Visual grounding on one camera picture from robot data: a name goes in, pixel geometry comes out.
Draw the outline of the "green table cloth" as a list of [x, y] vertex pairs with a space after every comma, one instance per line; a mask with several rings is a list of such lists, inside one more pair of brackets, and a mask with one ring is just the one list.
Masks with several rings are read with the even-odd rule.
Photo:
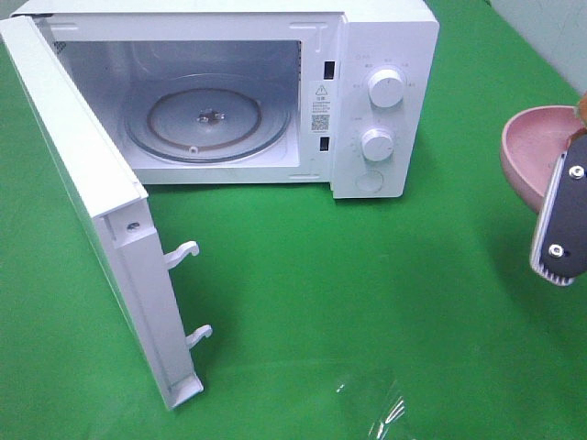
[[416, 439], [583, 439], [586, 281], [529, 267], [504, 123], [576, 93], [498, 1], [433, 1], [440, 32], [404, 195], [323, 184], [151, 186], [203, 393], [167, 411], [1, 59], [1, 436], [325, 439], [345, 365], [389, 367]]

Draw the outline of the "pink round plate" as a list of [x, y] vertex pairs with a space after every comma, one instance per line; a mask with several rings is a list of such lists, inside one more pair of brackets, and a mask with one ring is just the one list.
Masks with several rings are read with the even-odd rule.
[[511, 117], [501, 135], [500, 161], [515, 193], [539, 212], [559, 155], [583, 128], [572, 105], [531, 107]]

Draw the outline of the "clear plastic tape patch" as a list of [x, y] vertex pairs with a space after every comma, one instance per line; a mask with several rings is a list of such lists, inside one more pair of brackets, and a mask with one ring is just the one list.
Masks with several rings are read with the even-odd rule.
[[348, 364], [328, 388], [325, 439], [413, 439], [407, 402], [389, 367]]

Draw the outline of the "burger with sesame bun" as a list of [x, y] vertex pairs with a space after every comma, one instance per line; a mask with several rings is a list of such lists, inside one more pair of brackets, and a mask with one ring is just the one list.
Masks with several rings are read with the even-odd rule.
[[581, 127], [575, 131], [568, 138], [568, 144], [572, 143], [577, 138], [586, 134], [587, 128], [587, 93], [584, 93], [579, 102], [574, 107], [574, 116], [578, 122], [581, 123]]

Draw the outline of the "white microwave oven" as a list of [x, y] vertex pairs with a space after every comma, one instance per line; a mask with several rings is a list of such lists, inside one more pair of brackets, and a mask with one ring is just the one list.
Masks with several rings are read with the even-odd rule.
[[168, 408], [202, 388], [149, 184], [404, 191], [439, 24], [422, 1], [29, 1], [1, 23]]

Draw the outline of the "glass microwave turntable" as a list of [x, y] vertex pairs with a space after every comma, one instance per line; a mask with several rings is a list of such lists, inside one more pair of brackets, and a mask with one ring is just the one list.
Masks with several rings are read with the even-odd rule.
[[155, 156], [214, 164], [246, 158], [278, 141], [296, 107], [297, 90], [278, 82], [193, 74], [135, 88], [125, 125], [135, 144]]

